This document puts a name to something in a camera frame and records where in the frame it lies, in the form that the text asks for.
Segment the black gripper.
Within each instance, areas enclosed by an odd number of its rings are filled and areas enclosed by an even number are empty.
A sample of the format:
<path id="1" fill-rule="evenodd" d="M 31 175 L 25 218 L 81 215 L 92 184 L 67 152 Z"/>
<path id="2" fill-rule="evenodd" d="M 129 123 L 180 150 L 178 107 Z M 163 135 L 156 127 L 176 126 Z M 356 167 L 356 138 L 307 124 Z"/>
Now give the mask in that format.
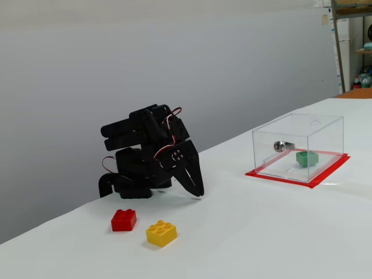
<path id="1" fill-rule="evenodd" d="M 183 121 L 178 117 L 167 119 L 171 147 L 159 158 L 159 164 L 190 194 L 204 196 L 204 184 L 198 153 Z"/>

